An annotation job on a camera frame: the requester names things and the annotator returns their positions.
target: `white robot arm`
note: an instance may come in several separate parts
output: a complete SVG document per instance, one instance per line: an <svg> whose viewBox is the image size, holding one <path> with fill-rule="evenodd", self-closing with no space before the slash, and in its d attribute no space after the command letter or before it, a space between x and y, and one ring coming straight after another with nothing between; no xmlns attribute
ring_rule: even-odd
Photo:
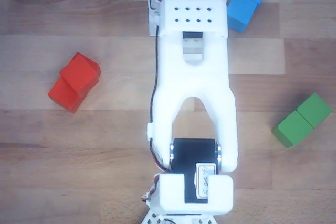
<svg viewBox="0 0 336 224"><path fill-rule="evenodd" d="M156 82L147 135L166 173L155 176L143 198L151 209L143 223L216 223L213 215L232 209L234 190L232 179L218 173L234 171L238 159L226 0L149 0L148 5ZM203 102L217 140L172 139L172 124L188 97Z"/></svg>

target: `wooden table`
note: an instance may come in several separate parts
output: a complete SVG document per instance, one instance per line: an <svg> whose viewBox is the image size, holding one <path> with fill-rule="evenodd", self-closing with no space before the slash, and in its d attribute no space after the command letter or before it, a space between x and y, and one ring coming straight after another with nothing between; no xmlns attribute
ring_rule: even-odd
<svg viewBox="0 0 336 224"><path fill-rule="evenodd" d="M0 223L138 223L158 172L146 141L154 38L146 0L0 0ZM286 150L270 129L311 93L336 110L336 0L265 0L229 31L239 167L219 223L336 223L336 113ZM76 114L47 93L76 52L100 82ZM197 99L174 136L214 137Z"/></svg>

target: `wire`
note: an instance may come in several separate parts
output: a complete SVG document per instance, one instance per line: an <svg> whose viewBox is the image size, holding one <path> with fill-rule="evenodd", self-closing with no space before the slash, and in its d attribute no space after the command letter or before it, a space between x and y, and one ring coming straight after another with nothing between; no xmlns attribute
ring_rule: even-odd
<svg viewBox="0 0 336 224"><path fill-rule="evenodd" d="M151 97L151 107L150 107L150 122L153 122L153 100L154 100L154 94L156 92L156 87L157 87L157 75L158 75L158 68L159 68L159 64L158 64L158 60L159 60L159 48L158 48L158 40L159 40L159 26L156 26L156 34L155 34L155 84L154 84L154 89L153 89L153 93L152 93L152 97ZM153 149L153 139L151 138L150 142L149 142L149 148L151 150L151 153L153 155L153 159L156 163L156 165L158 166L159 169L161 169L162 171L169 173L170 170L165 168L157 159L157 156L154 152Z"/></svg>
<svg viewBox="0 0 336 224"><path fill-rule="evenodd" d="M156 92L156 86L157 86L157 75L158 75L158 68L159 68L159 47L158 45L159 40L159 26L156 26L156 34L155 34L155 84L154 89L151 97L151 108L150 108L150 121L153 122L153 100L154 100L154 94Z"/></svg>
<svg viewBox="0 0 336 224"><path fill-rule="evenodd" d="M176 224L175 221L172 221L172 220L170 220L170 219L163 219L163 220L168 221L168 222L170 222L170 223L172 223L172 224Z"/></svg>

